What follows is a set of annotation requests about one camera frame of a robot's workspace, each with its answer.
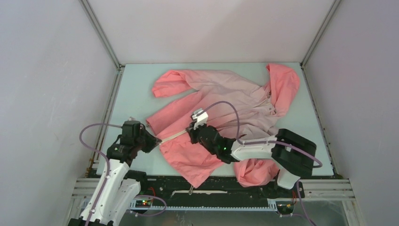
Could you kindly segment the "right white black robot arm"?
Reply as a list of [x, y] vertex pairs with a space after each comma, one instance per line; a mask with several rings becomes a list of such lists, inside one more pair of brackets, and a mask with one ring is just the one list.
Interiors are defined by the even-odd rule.
[[313, 169], [323, 165], [315, 157], [316, 144], [288, 129], [279, 129], [277, 135], [253, 140], [223, 137], [215, 127], [206, 124], [190, 125], [186, 131], [192, 144], [201, 144], [224, 163], [273, 160], [279, 167], [273, 189], [280, 197], [287, 196], [300, 178], [310, 177]]

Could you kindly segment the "pink zip-up hooded jacket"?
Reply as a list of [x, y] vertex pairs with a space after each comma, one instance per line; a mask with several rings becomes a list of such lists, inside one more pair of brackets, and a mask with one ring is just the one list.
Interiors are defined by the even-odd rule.
[[194, 188], [198, 188], [223, 162], [201, 144], [192, 144], [186, 128], [191, 115], [202, 108], [207, 124], [223, 137], [259, 139], [275, 135], [300, 88], [294, 69], [268, 64], [269, 80], [258, 85], [235, 72], [223, 70], [169, 70], [152, 87], [155, 97], [171, 97], [188, 90], [148, 117], [147, 125], [162, 140], [166, 162]]

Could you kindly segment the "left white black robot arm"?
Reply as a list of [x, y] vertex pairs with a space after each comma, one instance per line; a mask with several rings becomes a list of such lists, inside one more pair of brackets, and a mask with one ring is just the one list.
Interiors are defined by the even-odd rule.
[[125, 121], [115, 127], [121, 129], [116, 140], [106, 153], [101, 152], [83, 141], [83, 133], [91, 126], [82, 129], [79, 135], [81, 144], [99, 154], [105, 160], [105, 167], [95, 191], [78, 218], [69, 220], [70, 226], [117, 226], [122, 220], [130, 202], [136, 196], [143, 196], [149, 190], [149, 184], [143, 180], [145, 173], [138, 178], [127, 178], [132, 173], [132, 161], [139, 151], [151, 152], [161, 140], [146, 130], [139, 121]]

